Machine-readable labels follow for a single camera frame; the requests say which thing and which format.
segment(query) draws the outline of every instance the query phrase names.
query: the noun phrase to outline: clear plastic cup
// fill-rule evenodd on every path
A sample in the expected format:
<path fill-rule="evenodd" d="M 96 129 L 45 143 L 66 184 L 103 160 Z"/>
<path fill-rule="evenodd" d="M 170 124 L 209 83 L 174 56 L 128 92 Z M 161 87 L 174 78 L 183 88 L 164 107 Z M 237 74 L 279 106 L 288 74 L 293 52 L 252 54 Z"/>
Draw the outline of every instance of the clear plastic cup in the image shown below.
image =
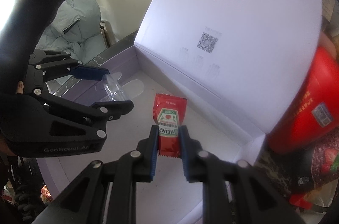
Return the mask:
<path fill-rule="evenodd" d="M 102 84 L 110 101 L 127 101 L 130 100 L 123 91 L 118 81 L 110 74 L 105 74 L 102 77 Z"/>

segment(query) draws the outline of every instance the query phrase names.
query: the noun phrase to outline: red ketchup sachet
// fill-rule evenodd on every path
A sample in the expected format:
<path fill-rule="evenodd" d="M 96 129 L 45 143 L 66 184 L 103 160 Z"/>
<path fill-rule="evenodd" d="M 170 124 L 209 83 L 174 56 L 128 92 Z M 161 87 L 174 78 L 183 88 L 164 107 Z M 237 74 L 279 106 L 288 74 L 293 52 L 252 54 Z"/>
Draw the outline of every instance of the red ketchup sachet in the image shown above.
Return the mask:
<path fill-rule="evenodd" d="M 166 94 L 156 94 L 153 119 L 159 126 L 159 155 L 179 157 L 178 128 L 186 113 L 187 99 Z"/>

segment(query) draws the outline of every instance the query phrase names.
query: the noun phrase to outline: barcode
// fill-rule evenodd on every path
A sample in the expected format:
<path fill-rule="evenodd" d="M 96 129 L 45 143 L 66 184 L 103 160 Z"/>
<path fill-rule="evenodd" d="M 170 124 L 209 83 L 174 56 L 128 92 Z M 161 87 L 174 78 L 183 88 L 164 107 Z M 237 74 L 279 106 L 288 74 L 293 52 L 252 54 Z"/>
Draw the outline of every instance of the barcode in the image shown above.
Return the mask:
<path fill-rule="evenodd" d="M 333 121 L 333 118 L 329 113 L 325 103 L 320 103 L 317 105 L 316 108 L 312 110 L 312 114 L 321 127 L 325 127 L 331 121 Z"/>
<path fill-rule="evenodd" d="M 202 33 L 201 39 L 199 40 L 197 47 L 205 50 L 208 53 L 212 53 L 217 41 L 218 39 L 216 37 L 213 37 L 207 33 Z"/>

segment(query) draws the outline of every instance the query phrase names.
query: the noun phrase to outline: red package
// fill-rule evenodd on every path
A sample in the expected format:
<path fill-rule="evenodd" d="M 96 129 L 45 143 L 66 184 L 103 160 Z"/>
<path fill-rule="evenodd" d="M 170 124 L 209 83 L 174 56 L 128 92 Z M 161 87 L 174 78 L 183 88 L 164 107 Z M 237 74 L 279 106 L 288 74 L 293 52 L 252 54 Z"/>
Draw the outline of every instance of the red package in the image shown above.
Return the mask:
<path fill-rule="evenodd" d="M 180 156 L 178 128 L 186 113 L 187 99 L 166 94 L 156 94 L 153 119 L 159 126 L 159 155 Z"/>
<path fill-rule="evenodd" d="M 306 194 L 295 194 L 292 195 L 289 199 L 289 203 L 295 206 L 298 206 L 300 208 L 311 210 L 313 204 L 307 200 L 304 199 Z"/>
<path fill-rule="evenodd" d="M 269 147 L 286 154 L 306 147 L 339 126 L 338 83 L 338 63 L 325 48 L 318 47 L 286 119 L 267 136 Z"/>

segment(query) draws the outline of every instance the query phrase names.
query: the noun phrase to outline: red container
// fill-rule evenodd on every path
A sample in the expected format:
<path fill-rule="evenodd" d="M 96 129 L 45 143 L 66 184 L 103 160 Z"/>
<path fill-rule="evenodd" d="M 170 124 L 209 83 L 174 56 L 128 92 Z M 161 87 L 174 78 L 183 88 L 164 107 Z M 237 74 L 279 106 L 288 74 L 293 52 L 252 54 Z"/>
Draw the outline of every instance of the red container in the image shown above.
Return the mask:
<path fill-rule="evenodd" d="M 318 47 L 302 89 L 280 124 L 267 136 L 284 154 L 304 147 L 339 125 L 339 66 Z"/>

